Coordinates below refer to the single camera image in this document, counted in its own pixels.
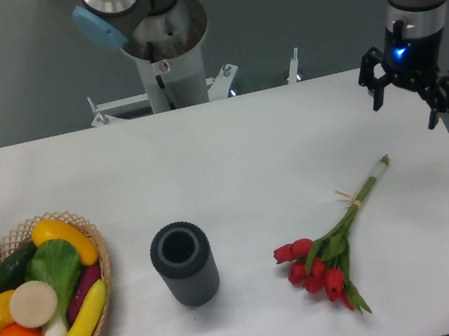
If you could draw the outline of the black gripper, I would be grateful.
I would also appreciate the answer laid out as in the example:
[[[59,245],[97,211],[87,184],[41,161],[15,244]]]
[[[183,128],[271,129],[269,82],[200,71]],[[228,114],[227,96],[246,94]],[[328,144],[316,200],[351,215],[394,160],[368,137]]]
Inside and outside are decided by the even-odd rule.
[[[358,83],[372,96],[373,110],[384,103],[384,89],[393,84],[397,88],[423,94],[430,108],[428,128],[433,130],[442,114],[449,114],[449,70],[438,66],[443,29],[424,37],[409,37],[405,19],[397,20],[385,32],[384,53],[370,48],[361,58]],[[382,65],[384,74],[375,76],[375,68]]]

